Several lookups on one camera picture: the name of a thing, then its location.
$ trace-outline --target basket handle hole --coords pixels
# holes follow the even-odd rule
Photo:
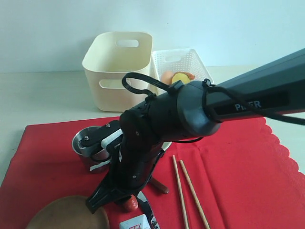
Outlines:
[[[116,45],[121,48],[137,48],[139,47],[138,40],[118,40]]]
[[[165,58],[166,62],[177,62],[181,60],[181,56],[167,56]]]

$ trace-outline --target wooden chopstick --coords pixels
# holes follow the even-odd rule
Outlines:
[[[181,164],[183,173],[184,173],[184,175],[185,175],[185,178],[186,178],[186,180],[187,180],[187,183],[188,183],[188,185],[189,185],[189,187],[190,187],[190,189],[191,189],[191,193],[192,193],[193,198],[194,198],[194,200],[195,200],[196,206],[197,206],[197,208],[198,208],[198,210],[199,210],[199,213],[200,213],[201,219],[202,219],[202,221],[203,221],[203,224],[204,224],[204,226],[205,226],[206,229],[210,229],[210,226],[209,226],[209,224],[208,224],[208,221],[206,220],[206,217],[205,217],[205,215],[204,215],[203,209],[202,209],[202,207],[201,207],[201,205],[200,205],[199,199],[198,199],[198,197],[197,197],[197,195],[196,195],[195,189],[194,189],[194,187],[193,187],[193,185],[192,185],[192,182],[191,182],[191,179],[190,179],[190,177],[189,177],[189,174],[187,173],[187,170],[186,170],[186,168],[185,168],[184,163],[183,163],[182,160],[180,160],[180,164]]]
[[[185,227],[185,229],[188,229],[189,228],[189,224],[188,224],[188,221],[187,221],[187,215],[186,215],[186,210],[185,210],[185,203],[184,203],[182,187],[181,187],[181,183],[180,183],[180,177],[179,177],[179,172],[178,172],[178,167],[177,167],[175,155],[173,155],[173,165],[175,167],[176,178],[177,178],[177,183],[178,183],[180,202],[181,202],[181,206],[182,206],[182,213],[183,213],[183,219],[184,219],[184,227]]]

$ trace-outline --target red tablecloth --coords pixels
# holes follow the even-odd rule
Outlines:
[[[0,188],[0,228],[24,228],[50,202],[90,195],[104,177],[89,174],[71,148],[74,135],[112,118],[26,127]],[[305,176],[289,158],[264,118],[223,123],[213,136],[193,144],[172,144],[154,177],[170,193],[143,190],[162,229],[183,229],[172,155],[182,159],[212,229],[305,228]],[[191,229],[202,229],[199,213],[178,164]],[[142,214],[104,206],[111,229]]]

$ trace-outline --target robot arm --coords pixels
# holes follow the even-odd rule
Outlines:
[[[134,89],[127,78],[146,80],[167,92],[155,96]],[[110,147],[110,171],[86,201],[92,213],[137,195],[164,154],[164,142],[209,136],[223,121],[257,116],[305,125],[302,119],[280,115],[305,111],[305,49],[217,86],[207,80],[167,86],[138,73],[128,73],[122,83],[148,97],[120,116],[122,142]]]

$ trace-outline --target white table surface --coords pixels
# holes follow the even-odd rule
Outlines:
[[[208,67],[216,83],[256,66]],[[0,74],[0,183],[27,125],[118,116],[93,103],[84,72]],[[294,116],[305,117],[305,114]],[[305,128],[267,119],[305,173]]]

